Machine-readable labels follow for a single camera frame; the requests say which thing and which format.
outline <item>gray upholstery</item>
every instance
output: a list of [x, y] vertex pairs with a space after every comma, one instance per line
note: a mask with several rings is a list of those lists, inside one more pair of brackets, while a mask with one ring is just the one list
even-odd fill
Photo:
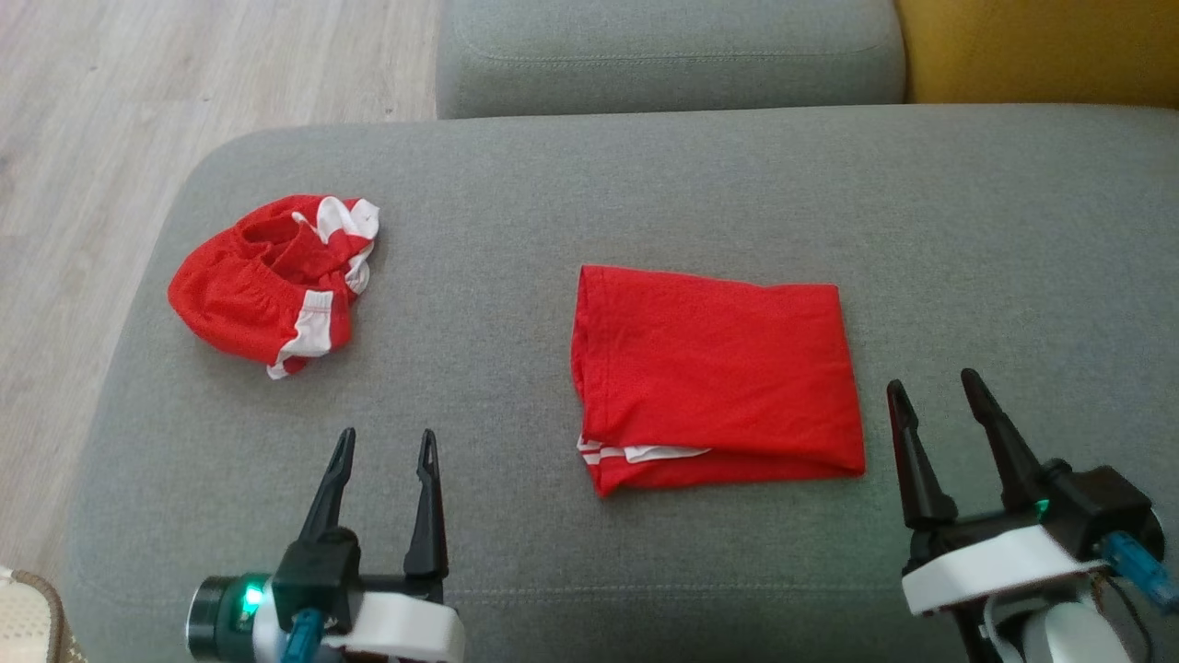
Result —
[[[475, 663], [962, 659], [948, 621], [905, 611], [884, 386], [905, 380], [963, 513], [999, 506], [957, 382], [973, 366], [1042, 458], [1115, 464], [1173, 514], [1177, 173], [1179, 113], [1101, 106], [236, 140], [179, 195], [127, 319], [81, 462], [70, 618], [92, 663], [184, 659], [192, 589], [278, 563], [349, 425], [343, 521], [367, 571], [399, 570], [430, 426]], [[195, 339], [165, 288], [206, 237], [302, 191], [365, 196], [383, 229], [353, 343], [271, 382]], [[867, 475], [594, 497], [568, 360], [585, 262], [839, 284]]]
[[891, 0], [450, 0], [442, 118], [890, 104]]

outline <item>wooden floor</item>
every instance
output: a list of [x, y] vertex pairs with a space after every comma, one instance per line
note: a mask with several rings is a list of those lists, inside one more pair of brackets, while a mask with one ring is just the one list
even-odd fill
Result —
[[55, 579], [160, 224], [259, 129], [434, 117], [441, 0], [0, 0], [0, 565]]

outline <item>folded red shorts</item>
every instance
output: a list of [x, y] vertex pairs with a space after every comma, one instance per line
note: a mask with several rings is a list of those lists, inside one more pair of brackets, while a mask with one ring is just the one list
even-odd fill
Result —
[[585, 265], [572, 363], [601, 497], [864, 473], [835, 285]]

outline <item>red fabric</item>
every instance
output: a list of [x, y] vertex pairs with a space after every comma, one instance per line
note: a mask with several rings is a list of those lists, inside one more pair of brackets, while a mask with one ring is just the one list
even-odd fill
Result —
[[[370, 218], [361, 219], [365, 230], [336, 228], [321, 238], [324, 229], [351, 215], [357, 202], [368, 205]], [[301, 370], [309, 356], [349, 341], [349, 307], [368, 278], [368, 268], [353, 269], [349, 260], [363, 254], [363, 262], [371, 250], [376, 208], [360, 198], [343, 201], [347, 210], [338, 205], [336, 198], [304, 195], [253, 210], [184, 261], [169, 285], [169, 302], [215, 348], [263, 362], [276, 379]], [[350, 270], [353, 283], [345, 277]], [[330, 326], [330, 348], [289, 355], [286, 346], [297, 335], [301, 316], [327, 317], [322, 323]]]
[[[858, 477], [863, 431], [835, 285], [769, 288], [615, 267], [581, 268], [573, 381], [582, 439], [703, 455], [588, 465], [619, 486]], [[597, 457], [592, 451], [584, 455]]]

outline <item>blue cable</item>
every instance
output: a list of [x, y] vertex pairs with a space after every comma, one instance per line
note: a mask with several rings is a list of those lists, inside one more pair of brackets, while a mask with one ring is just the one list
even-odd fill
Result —
[[295, 615], [281, 663], [312, 663], [323, 642], [324, 622], [323, 612], [314, 608]]
[[1101, 557], [1119, 576], [1134, 583], [1164, 615], [1179, 612], [1179, 589], [1162, 564], [1134, 537], [1126, 532], [1109, 534], [1101, 546]]

